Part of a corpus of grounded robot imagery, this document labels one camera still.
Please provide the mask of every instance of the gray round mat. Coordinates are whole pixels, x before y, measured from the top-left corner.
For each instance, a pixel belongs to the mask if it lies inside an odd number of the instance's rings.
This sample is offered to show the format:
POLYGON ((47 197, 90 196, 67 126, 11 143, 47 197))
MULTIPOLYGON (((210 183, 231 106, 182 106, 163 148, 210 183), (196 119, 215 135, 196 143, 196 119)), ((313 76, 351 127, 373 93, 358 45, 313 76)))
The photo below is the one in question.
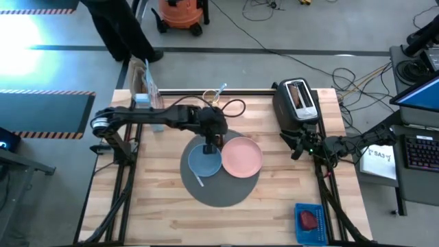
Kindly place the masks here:
MULTIPOLYGON (((229 130, 224 136, 224 141, 242 136, 236 131, 229 130)), ((202 143, 204 143, 204 137, 194 137, 187 144, 181 156, 180 174, 187 191, 199 202, 212 207, 229 207, 246 199, 258 181, 259 172, 249 178, 235 178, 221 166, 215 175, 208 178, 200 177, 204 187, 200 186, 197 178, 189 169, 187 157, 196 145, 202 143)))

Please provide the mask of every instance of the pink plate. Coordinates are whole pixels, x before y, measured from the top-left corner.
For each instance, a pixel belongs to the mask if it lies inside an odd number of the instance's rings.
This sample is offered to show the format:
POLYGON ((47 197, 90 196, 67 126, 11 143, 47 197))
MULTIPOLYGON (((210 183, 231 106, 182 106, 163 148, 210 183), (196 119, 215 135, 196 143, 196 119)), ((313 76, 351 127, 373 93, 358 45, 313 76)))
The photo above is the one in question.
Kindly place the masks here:
POLYGON ((247 137, 231 139, 221 151, 222 166, 232 176, 249 178, 262 167, 261 148, 247 137))

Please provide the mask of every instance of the black pants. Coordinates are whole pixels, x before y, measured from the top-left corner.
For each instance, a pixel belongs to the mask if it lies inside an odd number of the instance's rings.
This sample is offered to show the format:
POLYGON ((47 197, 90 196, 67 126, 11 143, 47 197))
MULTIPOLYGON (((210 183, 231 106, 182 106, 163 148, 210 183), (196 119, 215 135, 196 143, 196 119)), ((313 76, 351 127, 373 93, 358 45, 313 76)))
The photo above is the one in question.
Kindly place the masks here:
POLYGON ((97 32, 116 60, 129 53, 142 60, 152 58, 154 50, 126 0, 81 0, 88 8, 97 32))

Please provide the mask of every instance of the keyboard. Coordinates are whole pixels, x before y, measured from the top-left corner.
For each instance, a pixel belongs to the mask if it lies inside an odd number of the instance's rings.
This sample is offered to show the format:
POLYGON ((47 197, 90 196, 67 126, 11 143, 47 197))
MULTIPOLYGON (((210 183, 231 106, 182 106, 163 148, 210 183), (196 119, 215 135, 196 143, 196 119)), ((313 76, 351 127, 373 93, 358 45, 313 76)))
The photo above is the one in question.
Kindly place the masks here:
POLYGON ((405 166, 439 172, 439 140, 404 137, 405 166))

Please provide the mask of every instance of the monitor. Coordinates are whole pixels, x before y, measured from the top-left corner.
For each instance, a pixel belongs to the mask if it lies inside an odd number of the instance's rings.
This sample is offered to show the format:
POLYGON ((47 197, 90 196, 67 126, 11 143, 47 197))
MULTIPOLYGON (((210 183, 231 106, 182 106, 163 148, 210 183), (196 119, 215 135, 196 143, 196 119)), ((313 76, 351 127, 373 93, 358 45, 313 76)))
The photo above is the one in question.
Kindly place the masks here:
POLYGON ((439 76, 409 87, 390 103, 439 113, 439 76))

